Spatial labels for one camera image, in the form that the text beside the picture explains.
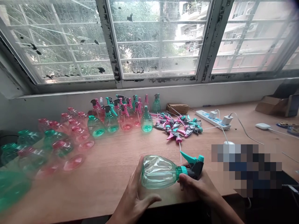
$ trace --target white wall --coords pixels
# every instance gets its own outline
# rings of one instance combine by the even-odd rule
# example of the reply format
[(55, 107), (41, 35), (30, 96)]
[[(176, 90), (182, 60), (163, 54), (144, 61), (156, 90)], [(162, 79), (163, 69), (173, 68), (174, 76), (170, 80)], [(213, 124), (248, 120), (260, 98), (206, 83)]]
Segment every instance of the white wall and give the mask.
[(126, 90), (86, 91), (46, 95), (23, 96), (12, 100), (0, 101), (5, 108), (1, 109), (1, 127), (14, 131), (21, 129), (37, 130), (37, 119), (45, 117), (50, 120), (60, 120), (60, 114), (67, 107), (87, 112), (92, 109), (90, 101), (94, 98), (116, 98), (115, 95), (133, 97), (138, 95), (144, 101), (145, 94), (149, 95), (150, 104), (154, 95), (160, 93), (161, 108), (167, 103), (185, 103), (190, 107), (203, 105), (222, 105), (237, 102), (260, 100), (265, 95), (274, 93), (282, 83), (280, 80), (246, 81), (208, 83), (189, 86), (167, 86), (152, 88), (134, 88)]

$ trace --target window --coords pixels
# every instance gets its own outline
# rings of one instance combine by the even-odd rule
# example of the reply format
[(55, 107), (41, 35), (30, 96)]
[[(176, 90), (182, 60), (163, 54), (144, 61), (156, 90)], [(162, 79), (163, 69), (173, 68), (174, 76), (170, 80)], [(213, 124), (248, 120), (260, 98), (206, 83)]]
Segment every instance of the window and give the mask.
[(287, 77), (298, 20), (286, 0), (5, 0), (0, 54), (39, 93)]
[(234, 11), (234, 14), (233, 14), (233, 19), (235, 17), (243, 15), (244, 12), (245, 12), (246, 6), (247, 6), (247, 2), (238, 2), (236, 4), (236, 7), (235, 7), (235, 11)]
[[(234, 38), (236, 38), (236, 33), (229, 32), (229, 33), (226, 34), (226, 38), (227, 39), (234, 39)], [(234, 43), (233, 41), (225, 41), (224, 45), (233, 44), (233, 43)]]

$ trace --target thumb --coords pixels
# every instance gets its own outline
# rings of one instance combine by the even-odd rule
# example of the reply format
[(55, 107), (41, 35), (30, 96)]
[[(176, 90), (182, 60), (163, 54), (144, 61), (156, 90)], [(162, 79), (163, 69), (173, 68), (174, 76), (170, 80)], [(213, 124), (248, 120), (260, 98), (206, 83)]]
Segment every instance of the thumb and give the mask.
[(188, 186), (192, 186), (192, 187), (195, 187), (196, 182), (197, 182), (195, 179), (189, 177), (186, 174), (180, 174), (179, 175), (179, 181), (182, 184), (185, 184), (185, 185), (188, 185)]
[(140, 201), (140, 206), (142, 207), (142, 210), (146, 210), (150, 205), (157, 201), (161, 201), (161, 197), (158, 194), (150, 194), (145, 199)]

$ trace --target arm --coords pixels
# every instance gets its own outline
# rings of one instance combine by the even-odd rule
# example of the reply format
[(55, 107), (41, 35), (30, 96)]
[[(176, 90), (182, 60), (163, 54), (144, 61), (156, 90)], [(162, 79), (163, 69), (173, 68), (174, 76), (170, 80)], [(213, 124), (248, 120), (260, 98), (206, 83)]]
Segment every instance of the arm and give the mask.
[(150, 194), (143, 200), (139, 199), (137, 189), (142, 164), (143, 156), (140, 157), (136, 170), (131, 174), (127, 188), (115, 212), (106, 224), (134, 224), (151, 204), (156, 201), (161, 201), (161, 197), (158, 194)]
[(181, 190), (191, 188), (199, 197), (213, 208), (226, 223), (244, 224), (232, 207), (223, 199), (205, 170), (202, 171), (199, 180), (180, 174), (178, 182)]

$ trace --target white adapter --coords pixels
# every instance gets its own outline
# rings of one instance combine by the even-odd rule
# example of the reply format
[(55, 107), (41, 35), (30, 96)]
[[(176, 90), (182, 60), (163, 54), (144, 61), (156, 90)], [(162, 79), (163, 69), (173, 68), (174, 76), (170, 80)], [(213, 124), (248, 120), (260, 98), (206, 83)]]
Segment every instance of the white adapter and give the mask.
[(217, 112), (216, 111), (211, 111), (210, 112), (210, 114), (209, 114), (209, 117), (211, 118), (211, 119), (214, 119), (216, 116), (217, 116)]
[(228, 124), (230, 124), (232, 119), (233, 119), (233, 117), (230, 116), (230, 115), (224, 116), (221, 123), (224, 124), (224, 125), (228, 125)]

